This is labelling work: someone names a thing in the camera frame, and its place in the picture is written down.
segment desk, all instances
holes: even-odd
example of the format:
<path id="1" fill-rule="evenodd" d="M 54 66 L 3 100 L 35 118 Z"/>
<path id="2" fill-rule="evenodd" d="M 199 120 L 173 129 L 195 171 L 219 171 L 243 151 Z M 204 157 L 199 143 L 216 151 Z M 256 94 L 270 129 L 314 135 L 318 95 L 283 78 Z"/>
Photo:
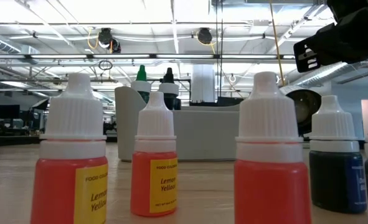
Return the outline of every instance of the desk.
<path id="1" fill-rule="evenodd" d="M 0 224 L 28 224 L 34 167 L 39 145 L 0 147 Z M 179 208 L 161 218 L 130 214 L 131 164 L 117 157 L 117 144 L 107 144 L 109 160 L 107 224 L 234 223 L 233 162 L 179 163 Z M 304 150 L 308 161 L 308 150 Z M 313 224 L 368 224 L 367 213 L 345 215 L 313 207 Z"/>

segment wooden table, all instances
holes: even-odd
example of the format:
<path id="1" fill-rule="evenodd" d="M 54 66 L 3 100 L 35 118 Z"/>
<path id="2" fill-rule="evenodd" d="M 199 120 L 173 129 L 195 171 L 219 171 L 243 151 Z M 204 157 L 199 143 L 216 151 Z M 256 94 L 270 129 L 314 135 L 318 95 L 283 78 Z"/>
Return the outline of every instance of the wooden table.
<path id="1" fill-rule="evenodd" d="M 0 224 L 28 224 L 39 145 L 0 147 Z M 229 224 L 234 223 L 233 162 L 179 164 L 179 208 L 161 218 L 130 214 L 131 164 L 117 158 L 109 143 L 107 223 Z M 308 151 L 304 150 L 308 161 Z M 368 214 L 345 215 L 313 207 L 314 224 L 368 224 Z"/>

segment yellow label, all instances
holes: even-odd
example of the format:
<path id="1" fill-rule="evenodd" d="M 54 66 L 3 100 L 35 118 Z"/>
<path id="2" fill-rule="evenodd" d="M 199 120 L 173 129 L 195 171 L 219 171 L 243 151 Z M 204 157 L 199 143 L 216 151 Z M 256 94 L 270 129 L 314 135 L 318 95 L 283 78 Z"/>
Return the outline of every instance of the yellow label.
<path id="1" fill-rule="evenodd" d="M 177 158 L 151 160 L 150 213 L 166 212 L 177 206 Z"/>
<path id="2" fill-rule="evenodd" d="M 74 224 L 104 224 L 108 164 L 76 170 Z"/>

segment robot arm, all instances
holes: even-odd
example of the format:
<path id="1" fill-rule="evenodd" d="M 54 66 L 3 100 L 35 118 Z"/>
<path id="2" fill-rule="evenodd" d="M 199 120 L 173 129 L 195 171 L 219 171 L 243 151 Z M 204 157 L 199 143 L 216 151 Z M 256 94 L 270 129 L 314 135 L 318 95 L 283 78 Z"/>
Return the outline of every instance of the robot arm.
<path id="1" fill-rule="evenodd" d="M 328 6 L 337 24 L 325 26 L 295 44 L 299 72 L 368 59 L 368 0 L 328 0 Z"/>

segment red liquid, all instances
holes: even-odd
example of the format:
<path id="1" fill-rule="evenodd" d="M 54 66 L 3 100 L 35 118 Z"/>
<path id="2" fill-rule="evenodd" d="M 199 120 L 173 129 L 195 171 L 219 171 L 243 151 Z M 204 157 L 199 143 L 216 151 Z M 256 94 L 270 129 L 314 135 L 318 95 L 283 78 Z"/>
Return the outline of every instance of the red liquid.
<path id="1" fill-rule="evenodd" d="M 173 213 L 176 209 L 161 213 L 150 213 L 151 160 L 174 159 L 176 152 L 135 152 L 131 178 L 131 212 L 145 217 L 160 217 Z"/>
<path id="2" fill-rule="evenodd" d="M 311 224 L 304 163 L 237 160 L 235 224 Z"/>
<path id="3" fill-rule="evenodd" d="M 76 169 L 107 164 L 95 159 L 39 159 L 35 167 L 31 224 L 72 224 Z"/>

